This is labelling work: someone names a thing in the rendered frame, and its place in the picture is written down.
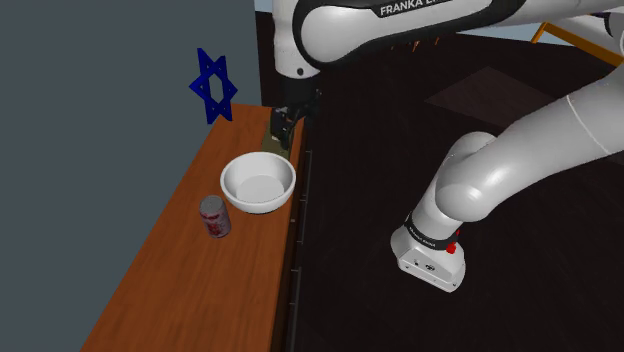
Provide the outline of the white bowl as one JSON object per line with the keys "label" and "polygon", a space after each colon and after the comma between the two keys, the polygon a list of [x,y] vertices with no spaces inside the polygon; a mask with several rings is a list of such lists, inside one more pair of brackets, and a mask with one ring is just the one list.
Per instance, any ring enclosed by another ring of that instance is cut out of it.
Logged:
{"label": "white bowl", "polygon": [[235,208],[250,214],[265,214],[287,202],[296,180],[295,168],[287,159],[259,151],[231,160],[222,170],[220,185]]}

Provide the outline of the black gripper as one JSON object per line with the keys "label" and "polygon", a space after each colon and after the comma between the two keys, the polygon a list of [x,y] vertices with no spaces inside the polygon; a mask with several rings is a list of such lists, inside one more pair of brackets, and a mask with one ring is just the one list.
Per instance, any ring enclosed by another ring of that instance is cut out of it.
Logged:
{"label": "black gripper", "polygon": [[290,150],[294,130],[301,117],[313,121],[318,113],[320,86],[317,77],[303,79],[282,77],[284,102],[281,108],[273,108],[270,116],[271,137]]}

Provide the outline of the blue star figure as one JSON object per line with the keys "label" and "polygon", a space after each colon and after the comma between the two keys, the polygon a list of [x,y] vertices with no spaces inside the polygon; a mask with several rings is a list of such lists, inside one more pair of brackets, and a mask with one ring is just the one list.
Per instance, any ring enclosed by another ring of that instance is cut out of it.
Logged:
{"label": "blue star figure", "polygon": [[189,88],[205,106],[206,123],[212,125],[219,117],[232,120],[232,99],[238,92],[229,79],[225,56],[213,60],[202,48],[197,49],[199,76]]}

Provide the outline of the brown wooden chest of drawers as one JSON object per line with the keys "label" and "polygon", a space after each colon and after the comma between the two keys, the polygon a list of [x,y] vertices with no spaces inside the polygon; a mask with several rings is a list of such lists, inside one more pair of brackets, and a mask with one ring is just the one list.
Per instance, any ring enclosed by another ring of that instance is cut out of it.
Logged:
{"label": "brown wooden chest of drawers", "polygon": [[258,151],[268,107],[235,104],[217,120],[80,352],[279,352],[288,318],[299,197],[208,235],[200,201],[220,195],[229,161]]}

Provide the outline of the silver and red can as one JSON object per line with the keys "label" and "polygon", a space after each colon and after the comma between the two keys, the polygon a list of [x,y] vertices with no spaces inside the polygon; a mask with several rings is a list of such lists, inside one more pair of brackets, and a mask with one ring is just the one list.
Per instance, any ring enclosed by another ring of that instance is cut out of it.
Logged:
{"label": "silver and red can", "polygon": [[231,222],[225,202],[217,195],[209,195],[201,200],[199,214],[208,234],[222,238],[231,231]]}

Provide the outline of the orange wooden frame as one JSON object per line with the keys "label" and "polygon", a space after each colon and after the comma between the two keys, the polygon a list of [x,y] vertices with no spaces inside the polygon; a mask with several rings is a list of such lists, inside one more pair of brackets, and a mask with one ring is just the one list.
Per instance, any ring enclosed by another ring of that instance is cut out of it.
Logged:
{"label": "orange wooden frame", "polygon": [[549,33],[615,67],[619,66],[624,62],[624,56],[608,49],[606,46],[594,43],[588,39],[585,39],[577,34],[574,34],[548,22],[544,22],[539,26],[538,30],[535,32],[530,42],[533,44],[537,43],[544,33]]}

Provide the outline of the olive flat book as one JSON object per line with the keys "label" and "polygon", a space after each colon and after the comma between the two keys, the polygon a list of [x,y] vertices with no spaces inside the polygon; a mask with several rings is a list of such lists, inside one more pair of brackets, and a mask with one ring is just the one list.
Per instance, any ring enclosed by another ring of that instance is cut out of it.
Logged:
{"label": "olive flat book", "polygon": [[274,153],[277,154],[279,156],[282,156],[286,159],[290,158],[290,153],[291,153],[291,149],[290,150],[284,150],[283,149],[283,141],[282,143],[279,143],[278,141],[274,140],[271,137],[271,133],[270,133],[270,118],[269,121],[267,123],[266,129],[265,129],[265,134],[262,140],[262,144],[261,144],[261,150],[264,152],[270,152],[270,153]]}

